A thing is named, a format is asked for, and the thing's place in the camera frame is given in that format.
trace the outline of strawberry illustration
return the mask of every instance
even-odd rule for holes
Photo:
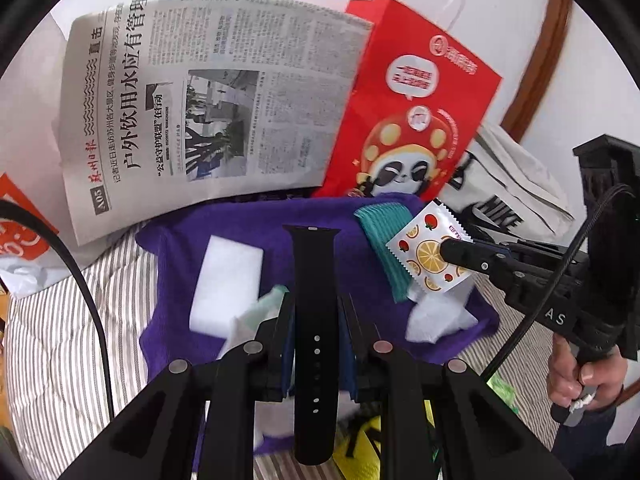
[[[434,230],[436,227],[438,227],[438,219],[434,215],[427,215],[424,217],[424,224],[426,225],[427,229]]]

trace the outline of green ribbed fabric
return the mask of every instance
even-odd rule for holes
[[[394,301],[399,303],[406,300],[406,291],[412,277],[386,248],[386,243],[396,236],[414,216],[405,206],[397,202],[366,205],[358,209],[354,215],[360,221],[371,247],[385,269]]]

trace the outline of purple cloth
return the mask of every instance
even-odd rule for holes
[[[191,301],[200,266],[211,235],[264,250],[260,294],[273,285],[293,285],[292,242],[283,224],[340,229],[335,238],[335,272],[338,290],[348,292],[362,318],[373,321],[380,335],[408,349],[415,357],[442,363],[476,339],[495,333],[498,315],[474,291],[467,303],[478,324],[441,338],[436,344],[408,343],[404,339],[414,304],[395,304],[382,264],[370,247],[356,209],[371,203],[398,202],[417,215],[424,203],[414,195],[386,194],[376,198],[313,198],[279,202],[209,203],[192,206],[151,221],[136,236],[145,250],[158,257],[158,298],[151,321],[140,336],[140,348],[153,379],[172,360],[192,364],[213,361],[224,341],[189,330]],[[261,451],[270,452],[267,439]]]

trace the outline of bed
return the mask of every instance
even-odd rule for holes
[[[156,257],[136,244],[138,229],[129,230],[83,272],[107,334],[116,412],[146,384],[138,338],[156,304]],[[500,315],[498,333],[461,354],[479,371],[522,315],[504,304],[503,294],[485,277],[477,277],[476,285]],[[57,478],[108,422],[95,329],[72,279],[12,301],[4,344],[9,410],[21,459],[34,480]],[[551,332],[536,324],[500,369],[517,390],[520,418],[547,447],[557,428],[545,390],[550,348]],[[254,478],[342,476],[332,461],[306,467],[290,452],[280,452],[256,457]]]

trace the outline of human hand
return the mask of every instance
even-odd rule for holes
[[[572,400],[580,397],[583,386],[598,388],[587,410],[599,410],[618,398],[627,362],[617,346],[606,359],[587,363],[580,368],[566,339],[554,334],[553,340],[549,374],[546,376],[546,392],[553,403],[568,408]]]

